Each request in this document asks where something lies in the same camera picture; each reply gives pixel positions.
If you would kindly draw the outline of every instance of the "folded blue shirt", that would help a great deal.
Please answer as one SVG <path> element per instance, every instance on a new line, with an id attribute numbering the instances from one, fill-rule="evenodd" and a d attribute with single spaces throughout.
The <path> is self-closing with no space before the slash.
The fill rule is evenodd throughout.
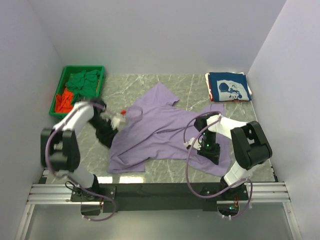
<path id="1" fill-rule="evenodd" d="M 246 75 L 232 72 L 210 72 L 208 79 L 214 102 L 251 101 Z"/>

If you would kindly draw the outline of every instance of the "green plastic bin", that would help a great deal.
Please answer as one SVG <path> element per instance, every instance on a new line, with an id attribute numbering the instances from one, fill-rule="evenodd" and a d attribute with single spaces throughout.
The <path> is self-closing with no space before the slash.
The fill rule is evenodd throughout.
<path id="1" fill-rule="evenodd" d="M 53 97 L 53 101 L 50 107 L 50 111 L 49 114 L 58 118 L 64 118 L 67 113 L 60 113 L 60 112 L 56 112 L 55 111 L 55 106 L 56 106 L 56 95 L 59 94 L 61 95 L 66 87 L 66 82 L 69 80 L 70 78 L 70 74 L 77 74 L 80 73 L 82 71 L 93 71 L 93 70 L 98 70 L 101 72 L 100 78 L 98 80 L 98 85 L 96 88 L 96 97 L 98 97 L 100 95 L 100 91 L 101 91 L 101 86 L 102 83 L 104 81 L 104 73 L 105 73 L 105 67 L 104 66 L 99 66 L 99 65 L 68 65 L 65 66 L 58 84 L 58 87 L 55 91 L 54 97 Z"/>

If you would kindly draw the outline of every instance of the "gray marble tabletop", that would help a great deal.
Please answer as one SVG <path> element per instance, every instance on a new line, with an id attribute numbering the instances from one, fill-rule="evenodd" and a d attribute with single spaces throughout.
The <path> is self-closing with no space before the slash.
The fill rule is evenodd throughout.
<path id="1" fill-rule="evenodd" d="M 101 96 L 107 107 L 115 112 L 130 107 L 138 97 L 155 86 L 158 82 L 167 86 L 180 101 L 174 106 L 188 111 L 199 112 L 210 102 L 204 75 L 168 74 L 168 75 L 111 75 L 103 84 Z M 251 102 L 224 103 L 225 116 L 237 121 L 256 120 Z M 81 164 L 99 177 L 100 183 L 182 183 L 185 178 L 185 162 L 176 159 L 146 161 L 145 172 L 111 174 L 107 172 L 108 149 L 101 145 L 95 136 L 95 130 L 87 124 L 77 137 L 81 154 Z M 229 154 L 235 161 L 232 144 Z M 220 176 L 214 176 L 189 167 L 192 182 L 219 182 Z M 270 161 L 262 164 L 251 178 L 254 182 L 274 182 L 273 168 Z M 64 183 L 48 176 L 48 184 Z"/>

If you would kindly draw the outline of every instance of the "orange cloth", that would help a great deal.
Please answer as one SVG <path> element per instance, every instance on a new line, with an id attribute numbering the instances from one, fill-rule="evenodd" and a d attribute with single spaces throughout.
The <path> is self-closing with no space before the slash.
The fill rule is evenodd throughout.
<path id="1" fill-rule="evenodd" d="M 71 105 L 71 101 L 74 98 L 74 93 L 64 89 L 62 95 L 55 95 L 55 112 L 56 113 L 69 113 L 74 106 Z"/>

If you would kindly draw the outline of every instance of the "purple shirt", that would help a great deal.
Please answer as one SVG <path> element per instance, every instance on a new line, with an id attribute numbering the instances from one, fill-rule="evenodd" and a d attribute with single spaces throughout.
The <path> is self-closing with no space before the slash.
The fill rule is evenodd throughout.
<path id="1" fill-rule="evenodd" d="M 146 160 L 182 159 L 186 160 L 188 150 L 184 146 L 183 132 L 187 123 L 200 113 L 173 107 L 179 98 L 166 86 L 158 83 L 143 96 L 134 106 L 143 109 L 141 120 L 129 120 L 127 126 L 115 135 L 109 152 L 108 172 L 128 173 L 144 172 Z M 211 104 L 202 113 L 219 111 L 224 115 L 223 104 Z M 128 116 L 137 116 L 137 108 L 128 109 Z M 193 126 L 188 127 L 185 139 L 195 138 L 199 132 Z M 229 157 L 229 139 L 217 134 L 216 142 L 220 144 L 219 165 L 192 149 L 189 165 L 203 172 L 223 176 L 231 163 Z"/>

